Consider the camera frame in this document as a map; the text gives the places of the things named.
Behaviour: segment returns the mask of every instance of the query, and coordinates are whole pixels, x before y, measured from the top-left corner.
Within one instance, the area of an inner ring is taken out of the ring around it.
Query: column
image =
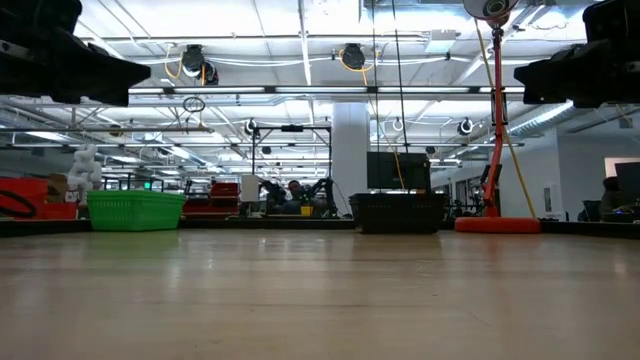
[[[369,110],[367,103],[334,104],[331,131],[334,198],[341,214],[351,214],[349,197],[368,191]]]

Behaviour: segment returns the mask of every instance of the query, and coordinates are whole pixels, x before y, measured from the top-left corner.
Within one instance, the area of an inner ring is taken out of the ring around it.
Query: green basket
[[[90,191],[87,203],[94,230],[168,230],[178,227],[184,196],[138,190]]]

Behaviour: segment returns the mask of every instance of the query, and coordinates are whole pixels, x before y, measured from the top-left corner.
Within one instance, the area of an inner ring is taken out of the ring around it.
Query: ceiling
[[[366,3],[365,6],[361,7],[361,2]],[[548,58],[571,44],[586,42],[581,13],[591,2],[558,0],[560,6],[527,7],[523,1],[523,5],[513,12],[511,23],[505,27],[505,85],[521,86],[512,76],[517,66]],[[347,71],[339,59],[332,59],[332,55],[339,54],[346,43],[360,44],[372,65],[374,50],[379,54],[377,66],[366,72],[368,85],[398,86],[400,78],[403,86],[489,84],[484,66],[477,61],[481,50],[474,21],[466,15],[461,1],[397,0],[396,21],[388,0],[377,0],[373,6],[366,0],[83,0],[82,4],[83,13],[75,35],[96,43],[113,56],[150,65],[152,77],[139,87],[198,86],[197,81],[184,72],[175,78],[173,76],[179,72],[180,53],[187,44],[204,46],[204,55],[220,75],[219,86],[363,86],[365,79],[362,73]],[[372,34],[374,17],[375,41]],[[514,22],[520,31],[509,30]],[[397,42],[394,24],[399,24]],[[485,44],[489,45],[490,28],[484,23],[480,28]],[[439,40],[440,30],[450,30],[456,35]],[[488,97],[488,94],[469,97],[442,95],[435,101],[414,96],[405,100],[408,141],[468,142],[482,136],[487,127],[478,126],[473,136],[462,139],[457,135],[456,127],[465,118],[476,123],[488,121],[491,114]],[[192,132],[166,133],[152,138],[153,142],[248,142],[243,131],[248,119],[261,126],[330,126],[333,104],[347,101],[330,95],[242,95],[238,100],[236,95],[227,94],[202,98],[215,106],[207,106],[201,120],[198,114],[191,115],[188,125]],[[44,128],[70,125],[75,121],[76,126],[81,122],[80,127],[120,125],[160,130],[176,126],[176,112],[178,115],[183,112],[182,99],[180,96],[132,94],[129,108],[99,107],[87,102],[75,110],[69,105],[53,104],[50,99],[34,101],[10,97],[9,101],[12,106],[18,105],[24,110],[22,115],[26,121]],[[367,98],[357,101],[373,104],[373,100]],[[509,98],[508,107],[512,118],[533,109],[522,104],[517,96]],[[394,130],[393,122],[403,117],[399,97],[385,97],[379,101],[378,108],[387,135],[398,140],[401,132]],[[28,116],[27,112],[49,120],[34,122],[34,116]],[[376,114],[372,110],[370,113],[374,119]],[[181,126],[187,125],[188,115],[180,117]],[[211,131],[194,133],[193,129],[200,121]],[[117,138],[106,133],[96,133],[93,137],[104,143],[144,141],[132,138],[129,133]],[[276,132],[269,139],[321,144],[321,140],[310,132],[295,135]],[[187,165],[197,163],[193,159],[223,168],[247,164],[243,157],[246,157],[248,149],[186,146],[184,149],[192,156]],[[142,157],[139,153],[137,155],[149,164],[168,162],[167,155],[158,154],[151,147],[143,149],[142,154]],[[268,157],[312,159],[327,156],[326,147],[316,146],[274,149]],[[307,168],[312,167],[315,176],[318,171],[313,166]]]

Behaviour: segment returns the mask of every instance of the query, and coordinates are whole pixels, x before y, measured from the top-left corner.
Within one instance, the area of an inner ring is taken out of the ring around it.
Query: white stuffed toy
[[[78,148],[73,154],[73,167],[67,175],[69,191],[77,192],[78,200],[83,205],[87,203],[87,192],[93,190],[93,183],[102,179],[102,166],[94,161],[97,152],[95,145],[82,145]]]

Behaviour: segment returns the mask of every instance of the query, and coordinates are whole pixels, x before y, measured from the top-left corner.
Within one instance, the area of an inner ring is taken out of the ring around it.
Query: black crate
[[[349,197],[363,233],[435,233],[444,219],[441,194],[355,194]]]

